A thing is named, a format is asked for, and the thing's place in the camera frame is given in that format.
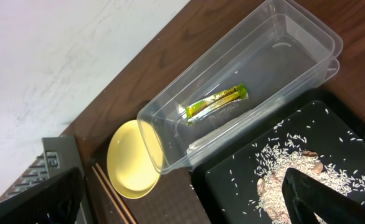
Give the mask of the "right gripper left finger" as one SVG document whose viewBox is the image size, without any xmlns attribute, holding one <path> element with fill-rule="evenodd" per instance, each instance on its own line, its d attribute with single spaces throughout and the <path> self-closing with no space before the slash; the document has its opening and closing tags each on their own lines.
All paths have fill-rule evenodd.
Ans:
<svg viewBox="0 0 365 224">
<path fill-rule="evenodd" d="M 75 223 L 84 188 L 79 168 L 65 170 L 0 202 L 0 223 Z"/>
</svg>

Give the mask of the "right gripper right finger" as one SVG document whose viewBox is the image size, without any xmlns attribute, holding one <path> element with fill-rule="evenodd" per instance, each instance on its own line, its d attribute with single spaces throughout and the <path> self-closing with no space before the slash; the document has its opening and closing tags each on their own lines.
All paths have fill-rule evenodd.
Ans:
<svg viewBox="0 0 365 224">
<path fill-rule="evenodd" d="M 310 176 L 289 168 L 282 193 L 292 224 L 365 223 L 365 208 Z"/>
</svg>

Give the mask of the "yellow green wrapper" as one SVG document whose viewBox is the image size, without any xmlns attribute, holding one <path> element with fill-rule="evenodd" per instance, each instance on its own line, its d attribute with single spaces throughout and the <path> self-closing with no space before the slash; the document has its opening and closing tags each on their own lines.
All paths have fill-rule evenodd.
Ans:
<svg viewBox="0 0 365 224">
<path fill-rule="evenodd" d="M 244 84 L 214 93 L 185 108 L 187 123 L 192 125 L 225 105 L 234 101 L 244 100 L 248 97 L 249 94 Z"/>
</svg>

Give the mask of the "yellow plate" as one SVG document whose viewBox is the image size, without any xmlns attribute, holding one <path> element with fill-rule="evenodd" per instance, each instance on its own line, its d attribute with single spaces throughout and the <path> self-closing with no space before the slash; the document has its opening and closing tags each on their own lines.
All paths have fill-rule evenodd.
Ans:
<svg viewBox="0 0 365 224">
<path fill-rule="evenodd" d="M 131 120 L 113 135 L 107 153 L 107 171 L 114 189 L 125 198 L 147 195 L 163 167 L 163 146 L 145 121 Z"/>
</svg>

